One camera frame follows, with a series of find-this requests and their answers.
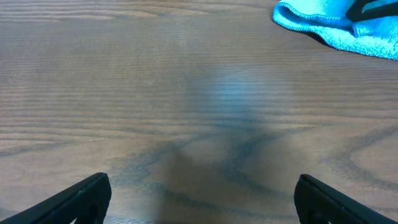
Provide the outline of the blue microfiber cloth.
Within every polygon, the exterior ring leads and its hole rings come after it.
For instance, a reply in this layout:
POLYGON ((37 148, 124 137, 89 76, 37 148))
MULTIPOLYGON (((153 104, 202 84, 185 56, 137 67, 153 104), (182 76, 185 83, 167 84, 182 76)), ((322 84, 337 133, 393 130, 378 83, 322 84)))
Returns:
MULTIPOLYGON (((364 9, 397 1, 374 1, 364 9)), ((397 60, 397 15, 352 22, 346 11, 351 0, 283 0, 273 10, 273 21, 289 30, 318 35, 338 50, 397 60)))

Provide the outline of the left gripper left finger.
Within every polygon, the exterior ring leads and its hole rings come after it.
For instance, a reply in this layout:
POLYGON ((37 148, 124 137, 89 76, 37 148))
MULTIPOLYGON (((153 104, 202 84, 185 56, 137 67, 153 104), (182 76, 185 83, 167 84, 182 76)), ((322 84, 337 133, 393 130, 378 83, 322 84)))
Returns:
POLYGON ((109 177, 98 172, 1 224, 102 224, 110 200, 109 177))

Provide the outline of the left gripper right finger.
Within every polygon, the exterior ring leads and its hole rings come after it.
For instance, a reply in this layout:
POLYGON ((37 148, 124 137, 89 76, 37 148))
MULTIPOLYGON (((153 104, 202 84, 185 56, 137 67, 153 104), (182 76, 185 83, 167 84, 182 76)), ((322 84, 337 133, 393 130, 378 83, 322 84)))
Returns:
POLYGON ((301 224, 397 224, 308 174, 298 179, 294 204, 301 224))

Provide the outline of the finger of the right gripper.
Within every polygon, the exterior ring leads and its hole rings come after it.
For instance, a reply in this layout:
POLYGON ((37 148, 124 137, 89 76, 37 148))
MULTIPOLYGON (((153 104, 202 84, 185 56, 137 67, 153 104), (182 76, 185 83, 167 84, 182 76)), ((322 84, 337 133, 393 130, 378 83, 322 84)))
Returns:
POLYGON ((351 7, 346 11, 346 17, 352 22, 360 22, 397 15, 397 2, 364 9, 367 4, 374 1, 375 0, 355 0, 351 7))

